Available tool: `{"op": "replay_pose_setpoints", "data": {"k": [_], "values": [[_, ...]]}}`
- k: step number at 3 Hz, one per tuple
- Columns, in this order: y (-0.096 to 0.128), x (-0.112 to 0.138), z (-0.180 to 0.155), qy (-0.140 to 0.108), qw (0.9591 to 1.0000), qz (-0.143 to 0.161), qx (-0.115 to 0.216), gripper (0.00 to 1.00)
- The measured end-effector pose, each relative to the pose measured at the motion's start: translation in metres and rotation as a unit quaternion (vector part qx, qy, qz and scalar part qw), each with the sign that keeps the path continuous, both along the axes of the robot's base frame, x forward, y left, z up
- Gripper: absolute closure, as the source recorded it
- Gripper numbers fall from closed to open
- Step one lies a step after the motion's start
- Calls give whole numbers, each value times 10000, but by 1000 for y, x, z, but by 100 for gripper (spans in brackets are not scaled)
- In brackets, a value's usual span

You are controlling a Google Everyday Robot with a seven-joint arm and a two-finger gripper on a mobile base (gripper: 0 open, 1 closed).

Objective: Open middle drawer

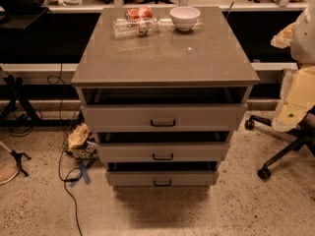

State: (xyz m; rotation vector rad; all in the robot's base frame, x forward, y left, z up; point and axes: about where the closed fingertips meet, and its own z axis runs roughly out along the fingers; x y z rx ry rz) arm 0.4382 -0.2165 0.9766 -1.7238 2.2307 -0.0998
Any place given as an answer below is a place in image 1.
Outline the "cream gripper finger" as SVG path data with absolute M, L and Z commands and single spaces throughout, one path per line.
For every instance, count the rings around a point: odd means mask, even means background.
M 315 67 L 303 66 L 300 70 L 285 69 L 272 128 L 287 132 L 303 120 L 307 112 L 315 106 Z

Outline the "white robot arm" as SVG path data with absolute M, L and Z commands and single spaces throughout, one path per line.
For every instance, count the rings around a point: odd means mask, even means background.
M 295 128 L 315 106 L 315 11 L 307 7 L 297 20 L 275 35 L 271 44 L 290 47 L 291 57 L 300 65 L 298 71 L 284 72 L 281 100 L 272 127 L 280 132 Z

